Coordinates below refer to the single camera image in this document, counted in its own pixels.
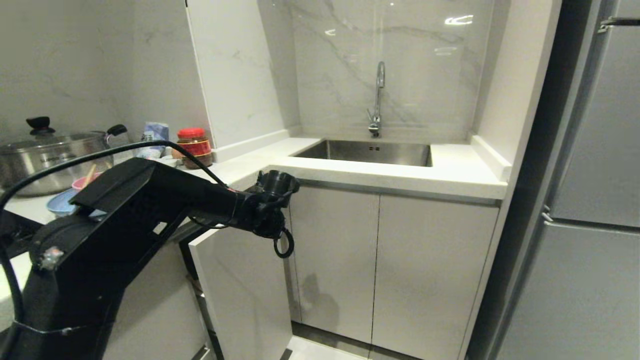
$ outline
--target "refrigerator door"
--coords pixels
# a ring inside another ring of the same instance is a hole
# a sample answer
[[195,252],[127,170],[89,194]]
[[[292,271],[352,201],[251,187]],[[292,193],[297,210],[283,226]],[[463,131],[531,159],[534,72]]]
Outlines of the refrigerator door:
[[613,17],[640,18],[640,1],[618,0]]
[[498,360],[640,359],[640,233],[546,223]]
[[640,226],[640,26],[606,37],[576,109],[579,125],[550,200],[551,216]]

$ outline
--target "red jar lid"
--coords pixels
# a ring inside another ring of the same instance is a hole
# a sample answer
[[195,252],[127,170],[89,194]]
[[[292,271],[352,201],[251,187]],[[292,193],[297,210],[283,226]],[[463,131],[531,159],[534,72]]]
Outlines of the red jar lid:
[[204,137],[204,129],[201,127],[185,127],[178,131],[179,138],[202,138]]

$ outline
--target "chrome faucet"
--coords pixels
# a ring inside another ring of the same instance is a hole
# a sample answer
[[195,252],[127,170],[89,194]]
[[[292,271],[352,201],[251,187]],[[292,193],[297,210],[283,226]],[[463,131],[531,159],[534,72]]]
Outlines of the chrome faucet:
[[367,114],[369,114],[369,132],[371,133],[372,138],[380,137],[380,129],[382,128],[382,124],[380,120],[380,92],[381,89],[385,87],[385,63],[381,61],[378,63],[378,76],[376,77],[376,104],[374,105],[373,115],[369,109],[367,109]]

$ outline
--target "lid knob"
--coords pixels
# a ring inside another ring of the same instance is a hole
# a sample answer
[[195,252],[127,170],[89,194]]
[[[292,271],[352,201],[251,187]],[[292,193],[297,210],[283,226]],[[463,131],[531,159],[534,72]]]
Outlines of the lid knob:
[[31,135],[53,134],[56,131],[49,127],[51,119],[48,116],[31,117],[27,119],[27,124],[33,128]]

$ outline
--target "robotic arm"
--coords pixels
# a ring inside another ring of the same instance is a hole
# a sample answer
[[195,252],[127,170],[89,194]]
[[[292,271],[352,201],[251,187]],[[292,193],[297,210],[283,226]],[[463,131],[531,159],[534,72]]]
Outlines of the robotic arm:
[[[155,161],[115,166],[72,199],[73,215],[34,236],[24,318],[14,323],[8,359],[101,359],[126,287],[186,217],[275,243],[283,233],[291,238],[281,209],[299,187],[276,170],[260,173],[256,192],[239,192]],[[107,215],[97,221],[95,210]],[[291,252],[292,241],[278,255]]]

